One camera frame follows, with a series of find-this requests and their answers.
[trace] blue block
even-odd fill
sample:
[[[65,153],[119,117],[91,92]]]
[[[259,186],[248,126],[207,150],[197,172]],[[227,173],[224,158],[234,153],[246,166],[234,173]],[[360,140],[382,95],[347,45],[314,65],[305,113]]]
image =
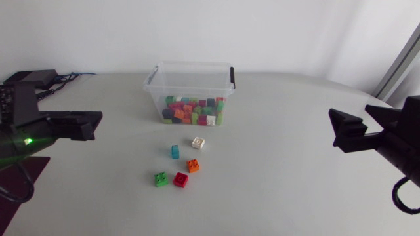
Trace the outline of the blue block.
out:
[[[179,147],[178,145],[172,145],[171,153],[173,159],[179,159]]]

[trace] black cable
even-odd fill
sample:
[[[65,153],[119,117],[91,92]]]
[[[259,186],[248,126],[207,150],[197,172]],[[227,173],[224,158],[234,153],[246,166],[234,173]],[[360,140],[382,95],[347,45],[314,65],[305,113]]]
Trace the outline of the black cable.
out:
[[[95,73],[74,73],[74,72],[71,72],[70,74],[67,74],[67,75],[57,75],[54,78],[54,83],[55,84],[62,84],[62,85],[60,85],[59,87],[57,87],[55,89],[49,89],[47,91],[40,92],[39,94],[37,94],[38,101],[41,101],[42,99],[54,94],[56,91],[59,91],[59,90],[63,89],[64,86],[66,86],[67,83],[72,82],[73,80],[75,80],[80,75],[96,75],[96,74]]]
[[[398,209],[400,209],[402,212],[405,212],[407,214],[419,214],[420,208],[418,209],[409,208],[401,201],[401,199],[398,196],[398,190],[408,180],[410,180],[408,177],[404,177],[394,185],[394,189],[392,190],[392,200],[394,201],[395,206],[398,207]]]
[[[33,181],[31,179],[31,176],[29,175],[28,171],[26,171],[25,167],[23,167],[20,162],[15,163],[15,165],[18,168],[19,172],[25,178],[25,183],[26,185],[28,185],[28,192],[25,197],[18,197],[15,194],[12,194],[11,192],[0,187],[0,197],[4,197],[5,199],[12,201],[14,203],[25,203],[32,198],[35,188],[33,186]]]

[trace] plastic storage box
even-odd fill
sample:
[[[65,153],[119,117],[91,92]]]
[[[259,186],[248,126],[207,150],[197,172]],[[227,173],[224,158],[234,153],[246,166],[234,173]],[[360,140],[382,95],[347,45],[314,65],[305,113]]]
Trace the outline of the plastic storage box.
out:
[[[234,68],[227,63],[161,62],[143,89],[166,124],[221,125],[235,91]]]

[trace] plastic building brick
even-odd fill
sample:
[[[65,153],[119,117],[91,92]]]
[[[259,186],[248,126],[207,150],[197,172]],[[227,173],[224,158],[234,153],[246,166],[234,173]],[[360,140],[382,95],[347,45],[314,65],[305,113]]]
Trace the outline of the plastic building brick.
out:
[[[172,159],[179,159],[179,147],[178,147],[178,145],[172,145],[171,154],[172,154]]]
[[[188,175],[178,172],[175,178],[173,179],[173,184],[178,187],[185,187],[187,181]]]
[[[208,98],[207,99],[207,106],[214,107],[215,106],[215,99],[214,98]]]
[[[197,124],[197,121],[198,121],[198,114],[197,114],[197,113],[195,113],[195,112],[193,112],[193,113],[191,114],[191,123],[192,123],[193,125],[196,125],[196,124]]]
[[[173,117],[178,118],[178,119],[183,119],[184,118],[184,112],[177,109],[177,110],[175,110],[175,114],[173,115]]]
[[[192,106],[184,105],[183,110],[184,110],[185,114],[191,114],[192,113]]]
[[[216,125],[221,125],[223,122],[223,113],[218,113],[216,117]]]
[[[156,187],[162,187],[169,183],[168,179],[166,178],[166,173],[162,172],[159,174],[155,174],[155,185]]]
[[[221,97],[216,98],[216,106],[219,104],[219,101],[225,102],[226,98],[221,98]]]
[[[224,107],[224,102],[223,101],[219,101],[218,103],[217,103],[217,112],[221,112],[221,111],[223,111],[223,107]]]
[[[197,106],[196,102],[188,102],[187,105],[191,106],[192,109],[194,109]]]
[[[213,108],[212,107],[204,107],[203,108],[203,114],[204,115],[212,115],[213,114]]]
[[[186,113],[182,119],[184,124],[191,124],[191,114]]]
[[[200,165],[198,164],[197,159],[192,159],[191,161],[187,161],[186,166],[188,167],[188,171],[190,171],[190,173],[200,170]]]
[[[172,124],[180,124],[180,123],[182,123],[182,119],[179,119],[179,118],[172,118]]]
[[[205,100],[200,100],[200,101],[198,101],[198,105],[199,106],[201,106],[201,107],[205,107]]]
[[[214,115],[207,116],[207,125],[210,125],[210,126],[216,125],[216,117]]]
[[[166,104],[169,105],[169,104],[175,102],[175,99],[173,98],[173,96],[167,96],[165,101],[166,101]]]
[[[194,141],[192,141],[192,147],[197,149],[202,149],[204,146],[204,138],[194,138]]]
[[[201,106],[196,106],[196,108],[193,109],[193,112],[197,113],[198,115],[201,115],[203,112],[203,108]]]
[[[167,109],[163,109],[162,111],[162,115],[164,119],[172,119],[173,115],[175,114],[175,112],[169,108]]]

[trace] table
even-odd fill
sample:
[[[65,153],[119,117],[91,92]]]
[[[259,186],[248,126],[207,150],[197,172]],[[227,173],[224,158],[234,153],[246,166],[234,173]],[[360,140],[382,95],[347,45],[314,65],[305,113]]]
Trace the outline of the table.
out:
[[[418,216],[392,203],[402,174],[373,150],[332,146],[329,108],[377,132],[364,106],[382,101],[322,79],[238,73],[222,127],[165,125],[146,76],[84,75],[39,103],[104,118],[95,141],[61,139],[37,154],[50,163],[5,235],[418,235]],[[184,189],[155,187],[154,174],[172,180],[194,158],[201,170]],[[400,196],[414,207],[420,191]]]

